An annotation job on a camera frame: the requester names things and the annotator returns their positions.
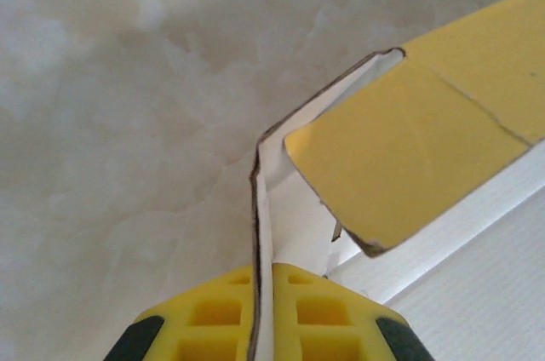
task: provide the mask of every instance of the yellow plastic tool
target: yellow plastic tool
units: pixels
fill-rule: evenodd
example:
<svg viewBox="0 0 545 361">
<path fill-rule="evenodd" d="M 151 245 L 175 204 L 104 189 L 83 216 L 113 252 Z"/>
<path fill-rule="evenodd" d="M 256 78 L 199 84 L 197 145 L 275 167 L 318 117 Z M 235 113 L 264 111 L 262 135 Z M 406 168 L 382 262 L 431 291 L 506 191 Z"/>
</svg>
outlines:
<svg viewBox="0 0 545 361">
<path fill-rule="evenodd" d="M 292 265 L 272 275 L 275 361 L 433 360 L 396 312 Z M 252 278 L 244 267 L 149 309 L 105 361 L 246 360 Z"/>
</svg>

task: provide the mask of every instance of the gray marble countertop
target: gray marble countertop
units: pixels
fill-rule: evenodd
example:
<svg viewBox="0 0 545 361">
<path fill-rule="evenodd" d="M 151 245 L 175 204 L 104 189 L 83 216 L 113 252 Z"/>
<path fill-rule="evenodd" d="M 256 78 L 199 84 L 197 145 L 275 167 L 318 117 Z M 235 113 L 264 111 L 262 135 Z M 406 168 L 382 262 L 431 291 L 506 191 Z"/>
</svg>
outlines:
<svg viewBox="0 0 545 361">
<path fill-rule="evenodd" d="M 497 0 L 0 0 L 0 359 L 101 359 L 250 262 L 259 134 Z"/>
</svg>

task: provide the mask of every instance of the cardboard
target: cardboard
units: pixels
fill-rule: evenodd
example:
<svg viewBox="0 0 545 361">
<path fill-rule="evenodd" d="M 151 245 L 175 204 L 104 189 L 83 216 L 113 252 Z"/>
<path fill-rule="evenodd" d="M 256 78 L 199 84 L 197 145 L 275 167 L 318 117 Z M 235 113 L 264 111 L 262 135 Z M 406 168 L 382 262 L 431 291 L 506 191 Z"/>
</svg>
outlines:
<svg viewBox="0 0 545 361">
<path fill-rule="evenodd" d="M 545 0 L 507 0 L 371 54 L 260 138 L 250 177 L 249 359 L 273 359 L 273 263 L 326 274 L 399 308 L 413 302 L 412 290 L 448 295 L 432 295 L 425 276 L 451 257 L 482 252 L 467 246 L 542 195 L 544 58 Z M 502 240 L 516 241 L 517 227 L 509 229 Z M 536 255 L 528 260 L 545 265 Z M 467 261 L 459 263 L 449 272 L 462 278 Z M 507 320 L 498 325 L 508 329 Z"/>
</svg>

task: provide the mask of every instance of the square hole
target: square hole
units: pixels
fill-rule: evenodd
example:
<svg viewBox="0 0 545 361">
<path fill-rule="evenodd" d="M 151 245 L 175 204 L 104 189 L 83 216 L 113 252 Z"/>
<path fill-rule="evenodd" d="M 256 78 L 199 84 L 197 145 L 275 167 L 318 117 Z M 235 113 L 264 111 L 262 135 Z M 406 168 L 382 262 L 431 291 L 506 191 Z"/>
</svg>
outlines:
<svg viewBox="0 0 545 361">
<path fill-rule="evenodd" d="M 358 337 L 303 336 L 301 352 L 301 361 L 365 361 Z"/>
<path fill-rule="evenodd" d="M 234 278 L 229 282 L 230 284 L 250 284 L 250 276 L 243 275 L 238 276 L 237 278 Z"/>
<path fill-rule="evenodd" d="M 298 274 L 290 274 L 288 276 L 288 283 L 289 284 L 312 284 L 313 281 L 310 278 L 305 278 L 304 276 L 300 276 Z"/>
<path fill-rule="evenodd" d="M 304 297 L 297 301 L 297 323 L 317 325 L 349 325 L 347 309 L 342 301 L 327 297 Z"/>
<path fill-rule="evenodd" d="M 236 339 L 182 340 L 176 361 L 235 361 Z"/>
<path fill-rule="evenodd" d="M 238 325 L 242 304 L 234 299 L 201 301 L 195 306 L 190 325 Z"/>
</svg>

